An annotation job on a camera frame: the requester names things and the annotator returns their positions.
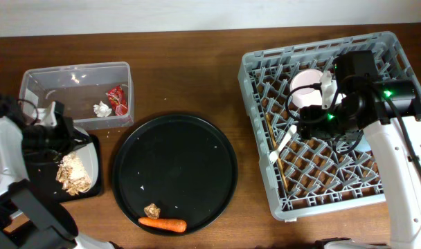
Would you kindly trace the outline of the pink bowl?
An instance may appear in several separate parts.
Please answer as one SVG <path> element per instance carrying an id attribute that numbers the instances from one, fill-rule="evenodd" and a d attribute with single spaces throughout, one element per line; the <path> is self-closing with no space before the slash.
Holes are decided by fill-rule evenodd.
<path id="1" fill-rule="evenodd" d="M 290 83 L 290 90 L 304 86 L 304 89 L 295 91 L 291 95 L 289 103 L 292 103 L 299 109 L 311 105 L 322 104 L 320 79 L 324 72 L 316 69 L 307 69 L 298 73 Z"/>

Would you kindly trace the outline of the pile of rice and shells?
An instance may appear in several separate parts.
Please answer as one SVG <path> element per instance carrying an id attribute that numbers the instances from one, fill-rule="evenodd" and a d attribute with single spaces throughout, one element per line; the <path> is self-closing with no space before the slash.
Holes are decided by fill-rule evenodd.
<path id="1" fill-rule="evenodd" d="M 55 180 L 61 183 L 62 189 L 71 196 L 87 192 L 92 184 L 81 158 L 75 152 L 62 158 Z"/>

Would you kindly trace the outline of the grey bowl with food scraps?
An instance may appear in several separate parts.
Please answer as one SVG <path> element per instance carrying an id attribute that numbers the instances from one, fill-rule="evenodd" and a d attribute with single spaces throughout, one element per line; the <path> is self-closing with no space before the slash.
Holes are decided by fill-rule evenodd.
<path id="1" fill-rule="evenodd" d="M 98 180 L 98 175 L 99 175 L 99 164 L 98 164 L 98 159 L 97 159 L 97 152 L 96 152 L 96 148 L 93 142 L 90 142 L 88 145 L 85 145 L 84 147 L 72 152 L 75 152 L 81 158 L 84 168 L 86 169 L 88 175 L 90 176 L 92 180 L 92 184 L 90 187 L 91 189 L 96 184 L 96 181 Z"/>

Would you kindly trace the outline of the white plastic fork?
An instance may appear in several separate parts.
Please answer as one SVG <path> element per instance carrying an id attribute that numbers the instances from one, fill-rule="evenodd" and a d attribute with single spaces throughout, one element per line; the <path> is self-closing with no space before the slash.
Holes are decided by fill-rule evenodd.
<path id="1" fill-rule="evenodd" d="M 280 144 L 277 149 L 273 150 L 269 154 L 269 162 L 271 164 L 274 164 L 280 155 L 280 152 L 284 149 L 285 145 L 291 140 L 291 138 L 294 136 L 294 134 L 297 132 L 297 126 L 292 125 L 284 135 L 283 139 L 280 141 Z"/>

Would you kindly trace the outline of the blue plastic cup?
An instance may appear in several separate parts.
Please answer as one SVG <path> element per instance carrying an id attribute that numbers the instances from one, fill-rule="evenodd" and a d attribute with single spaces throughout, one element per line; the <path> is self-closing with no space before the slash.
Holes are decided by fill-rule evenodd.
<path id="1" fill-rule="evenodd" d="M 368 152 L 371 150 L 370 145 L 368 144 L 364 136 L 361 138 L 359 144 L 355 147 L 355 150 L 361 151 L 361 152 Z"/>

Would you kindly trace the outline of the white tissue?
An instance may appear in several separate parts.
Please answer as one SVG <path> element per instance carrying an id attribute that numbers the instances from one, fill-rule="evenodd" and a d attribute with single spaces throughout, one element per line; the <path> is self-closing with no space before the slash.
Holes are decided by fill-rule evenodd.
<path id="1" fill-rule="evenodd" d="M 111 115 L 112 109 L 100 101 L 99 104 L 93 105 L 93 112 L 98 118 L 106 118 Z"/>

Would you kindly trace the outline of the brown walnut shell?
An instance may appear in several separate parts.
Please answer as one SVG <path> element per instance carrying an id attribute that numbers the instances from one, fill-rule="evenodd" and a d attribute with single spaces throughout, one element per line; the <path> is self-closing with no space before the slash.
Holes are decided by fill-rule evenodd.
<path id="1" fill-rule="evenodd" d="M 154 203 L 151 203 L 148 206 L 144 207 L 143 211 L 146 214 L 146 216 L 151 219 L 158 219 L 161 213 L 161 209 L 157 207 Z"/>

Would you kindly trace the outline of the orange carrot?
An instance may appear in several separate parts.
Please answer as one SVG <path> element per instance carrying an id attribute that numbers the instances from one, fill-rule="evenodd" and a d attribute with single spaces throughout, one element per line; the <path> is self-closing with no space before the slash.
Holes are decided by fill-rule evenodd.
<path id="1" fill-rule="evenodd" d="M 181 219 L 152 219 L 149 217 L 141 217 L 138 219 L 138 222 L 152 228 L 178 233 L 185 232 L 187 228 L 187 223 Z"/>

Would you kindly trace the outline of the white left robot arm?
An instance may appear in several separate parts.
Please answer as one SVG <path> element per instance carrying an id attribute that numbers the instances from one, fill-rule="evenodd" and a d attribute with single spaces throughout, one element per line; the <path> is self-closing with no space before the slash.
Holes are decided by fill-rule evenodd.
<path id="1" fill-rule="evenodd" d="M 53 102 L 46 120 L 27 122 L 25 99 L 0 94 L 0 248 L 110 248 L 78 231 L 73 217 L 30 181 L 28 167 L 54 166 L 91 138 Z"/>

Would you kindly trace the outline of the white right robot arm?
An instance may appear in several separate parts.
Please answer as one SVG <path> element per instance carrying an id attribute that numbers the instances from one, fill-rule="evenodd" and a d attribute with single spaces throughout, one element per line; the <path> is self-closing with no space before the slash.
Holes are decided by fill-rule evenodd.
<path id="1" fill-rule="evenodd" d="M 390 248 L 421 248 L 421 96 L 413 80 L 385 80 L 369 50 L 348 52 L 334 70 L 299 73 L 291 96 L 303 100 L 296 118 L 303 139 L 366 140 L 388 205 Z"/>

